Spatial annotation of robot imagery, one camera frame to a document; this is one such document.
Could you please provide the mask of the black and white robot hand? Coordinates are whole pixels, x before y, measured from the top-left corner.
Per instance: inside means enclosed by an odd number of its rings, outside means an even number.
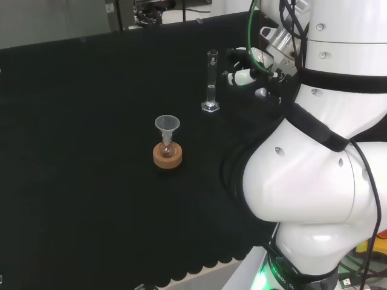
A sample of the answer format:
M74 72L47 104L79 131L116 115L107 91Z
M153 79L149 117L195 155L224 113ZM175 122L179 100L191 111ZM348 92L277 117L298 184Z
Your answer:
M253 94L269 106L284 107L294 101L299 82L293 60L244 47L230 48L226 56L233 65L224 73L230 86Z

